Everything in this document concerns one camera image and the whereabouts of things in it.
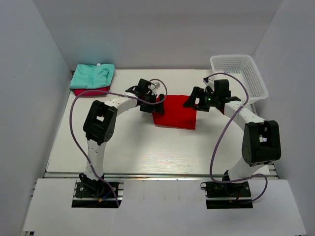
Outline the red t-shirt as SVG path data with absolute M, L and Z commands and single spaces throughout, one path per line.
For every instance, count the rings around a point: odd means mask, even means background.
M 168 95 L 164 101 L 164 115 L 152 113 L 154 124 L 163 127 L 180 129 L 196 129 L 196 110 L 185 108 L 183 104 L 188 100 L 187 95 Z

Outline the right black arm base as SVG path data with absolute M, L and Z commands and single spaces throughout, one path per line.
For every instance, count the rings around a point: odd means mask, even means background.
M 201 189 L 206 193 L 207 209 L 246 209 L 253 208 L 252 195 L 247 181 L 233 183 L 202 182 Z

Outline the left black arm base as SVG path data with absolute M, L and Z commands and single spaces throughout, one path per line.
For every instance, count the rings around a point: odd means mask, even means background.
M 79 174 L 72 198 L 72 208 L 118 208 L 123 199 L 123 182 L 109 182 L 111 187 L 101 180 L 89 179 L 84 173 Z

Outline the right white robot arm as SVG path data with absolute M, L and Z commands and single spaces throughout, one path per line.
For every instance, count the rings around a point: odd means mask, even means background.
M 228 80 L 215 80 L 206 88 L 194 87 L 183 104 L 185 108 L 208 112 L 215 107 L 229 118 L 215 145 L 212 157 L 216 156 L 220 142 L 229 125 L 234 122 L 243 131 L 239 161 L 224 174 L 220 182 L 223 192 L 234 196 L 240 190 L 239 182 L 251 178 L 261 167 L 279 160 L 282 155 L 279 125 L 274 120 L 265 120 L 246 108 L 246 101 L 232 96 Z

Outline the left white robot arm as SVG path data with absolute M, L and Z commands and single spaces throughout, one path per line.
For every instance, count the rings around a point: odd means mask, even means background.
M 91 179 L 87 190 L 93 196 L 103 193 L 104 184 L 99 181 L 103 177 L 104 151 L 107 142 L 112 138 L 115 130 L 116 119 L 129 109 L 139 107 L 146 113 L 157 112 L 164 114 L 163 101 L 166 94 L 158 94 L 158 88 L 164 85 L 161 80 L 149 81 L 140 79 L 138 85 L 128 88 L 124 94 L 100 102 L 94 101 L 90 107 L 83 130 L 88 143 L 88 161 L 84 176 Z

